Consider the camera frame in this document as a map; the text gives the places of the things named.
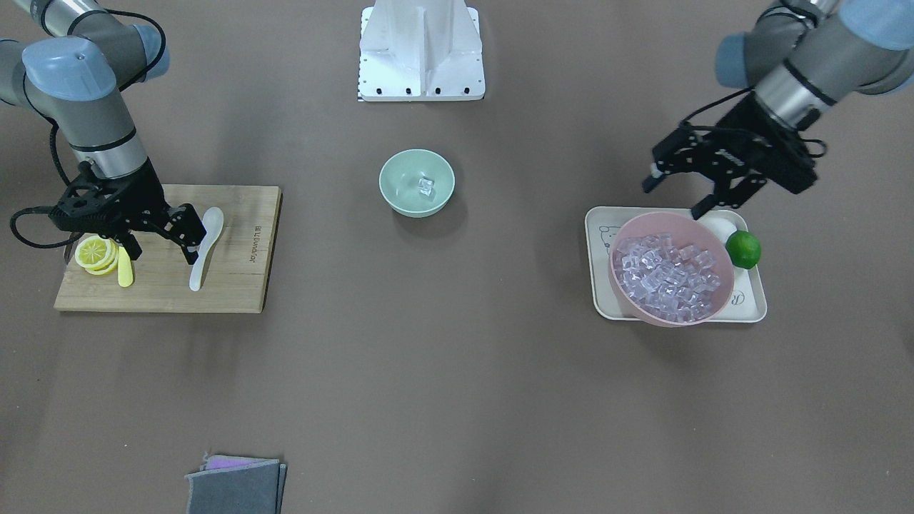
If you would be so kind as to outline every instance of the green lime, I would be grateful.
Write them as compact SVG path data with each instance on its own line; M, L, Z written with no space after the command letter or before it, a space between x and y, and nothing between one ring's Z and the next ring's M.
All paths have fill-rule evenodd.
M730 260L738 268L750 270L759 263L761 259L761 243L759 238L746 232L737 230L727 238L727 253L730 254Z

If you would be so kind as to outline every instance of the green bowl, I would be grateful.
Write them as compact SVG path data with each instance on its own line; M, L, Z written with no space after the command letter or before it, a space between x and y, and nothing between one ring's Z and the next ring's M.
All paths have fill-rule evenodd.
M422 192L420 181L431 180L431 194ZM454 192L454 170L444 157L414 148L392 156L381 167L377 180L381 195L396 212L410 218L425 218L441 210Z

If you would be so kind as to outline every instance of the small bowl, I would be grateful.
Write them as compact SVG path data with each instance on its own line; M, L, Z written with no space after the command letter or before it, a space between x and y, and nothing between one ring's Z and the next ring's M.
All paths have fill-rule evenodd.
M431 195L420 191L420 180L434 182ZM425 218L441 210L454 192L454 170L444 157L414 148L392 156L381 167L377 180L381 196L396 212Z
M711 309L713 311L711 316L699 321L690 321L686 323L666 321L665 319L661 319L642 310L622 291L622 286L616 278L615 266L613 264L615 259L612 258L619 241L626 238L641 238L650 234L665 232L673 235L673 245L677 247L694 244L698 248L708 250L714 255L717 263L714 264L714 266L711 266L711 271L720 277L721 285L711 294ZM619 299L619 305L622 308L623 313L631 314L651 325L657 325L659 327L688 327L690 325L706 322L714 316L717 316L721 309L727 306L730 296L733 294L733 282L733 263L730 261L730 256L727 254L727 250L724 248L723 243L720 242L711 230L706 229L704 225L687 216L674 214L672 212L648 212L647 214L642 214L641 216L636 216L635 218L628 220L628 222L619 229L619 233L612 238L612 244L610 245L610 285L612 286L612 291Z

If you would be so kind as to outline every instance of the gray cloth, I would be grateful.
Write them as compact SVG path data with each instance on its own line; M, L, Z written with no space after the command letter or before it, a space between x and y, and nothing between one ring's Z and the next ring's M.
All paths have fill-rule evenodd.
M237 465L225 466L228 459ZM286 475L280 461L214 455L202 468L186 476L187 514L279 514Z

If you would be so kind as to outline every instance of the yellow handle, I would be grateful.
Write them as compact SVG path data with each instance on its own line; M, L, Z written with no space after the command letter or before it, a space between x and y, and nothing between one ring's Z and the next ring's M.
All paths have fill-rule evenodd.
M133 262L122 246L118 248L120 250L117 255L117 283L121 287L129 287L133 284Z

